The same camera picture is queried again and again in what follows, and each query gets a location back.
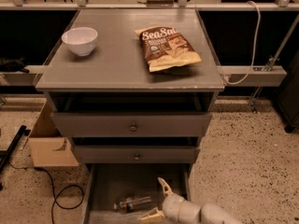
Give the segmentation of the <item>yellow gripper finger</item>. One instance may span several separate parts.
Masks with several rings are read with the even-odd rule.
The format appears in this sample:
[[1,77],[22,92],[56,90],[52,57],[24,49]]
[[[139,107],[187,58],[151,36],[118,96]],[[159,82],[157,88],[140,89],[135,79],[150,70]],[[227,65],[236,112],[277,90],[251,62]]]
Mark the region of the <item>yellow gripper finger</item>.
[[164,221],[164,213],[157,207],[151,209],[138,219],[141,224],[158,223]]
[[168,183],[163,178],[159,177],[158,178],[158,182],[162,186],[164,197],[167,197],[169,195],[173,195],[174,194],[174,192],[171,189],[171,187],[168,185]]

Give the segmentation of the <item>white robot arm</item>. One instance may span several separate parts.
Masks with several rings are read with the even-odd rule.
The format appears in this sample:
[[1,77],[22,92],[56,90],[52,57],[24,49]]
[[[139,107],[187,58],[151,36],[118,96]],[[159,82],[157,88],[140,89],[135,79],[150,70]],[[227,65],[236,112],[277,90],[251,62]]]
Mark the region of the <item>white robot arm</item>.
[[162,209],[151,209],[139,219],[141,224],[159,223],[169,220],[172,224],[243,224],[224,209],[213,203],[198,204],[187,201],[176,194],[166,181],[159,177],[164,201]]

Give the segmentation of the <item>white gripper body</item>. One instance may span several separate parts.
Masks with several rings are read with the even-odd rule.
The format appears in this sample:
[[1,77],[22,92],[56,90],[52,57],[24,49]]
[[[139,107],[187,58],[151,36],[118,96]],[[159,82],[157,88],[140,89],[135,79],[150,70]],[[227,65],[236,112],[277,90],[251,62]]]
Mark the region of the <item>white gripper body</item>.
[[176,193],[166,196],[162,207],[164,215],[174,224],[199,224],[200,222],[200,206]]

